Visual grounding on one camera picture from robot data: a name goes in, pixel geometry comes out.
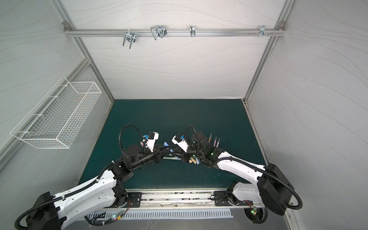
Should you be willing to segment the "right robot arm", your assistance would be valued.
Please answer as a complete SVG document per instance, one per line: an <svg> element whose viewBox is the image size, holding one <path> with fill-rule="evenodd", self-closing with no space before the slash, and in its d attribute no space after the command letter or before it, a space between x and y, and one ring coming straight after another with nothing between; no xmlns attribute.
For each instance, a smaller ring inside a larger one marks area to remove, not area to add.
<svg viewBox="0 0 368 230"><path fill-rule="evenodd" d="M261 165L242 160L209 142L201 132L188 139L178 134L172 143L179 148L181 159L195 160L208 168L216 168L232 173L253 187L242 182L233 182L227 196L233 205L253 201L261 203L269 211L283 216L287 209L300 210L303 202L293 185L274 164Z"/></svg>

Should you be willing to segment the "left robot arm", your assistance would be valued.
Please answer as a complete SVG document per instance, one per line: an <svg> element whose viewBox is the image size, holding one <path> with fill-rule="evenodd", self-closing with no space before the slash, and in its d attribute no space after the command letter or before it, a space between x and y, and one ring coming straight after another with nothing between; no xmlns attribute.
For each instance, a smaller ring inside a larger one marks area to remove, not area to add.
<svg viewBox="0 0 368 230"><path fill-rule="evenodd" d="M153 150L132 145L93 179L55 195L42 194L32 208L16 219L14 227L17 230L64 230L93 211L122 207L128 201L123 183L133 176L135 169L158 163L170 149L164 145L155 145Z"/></svg>

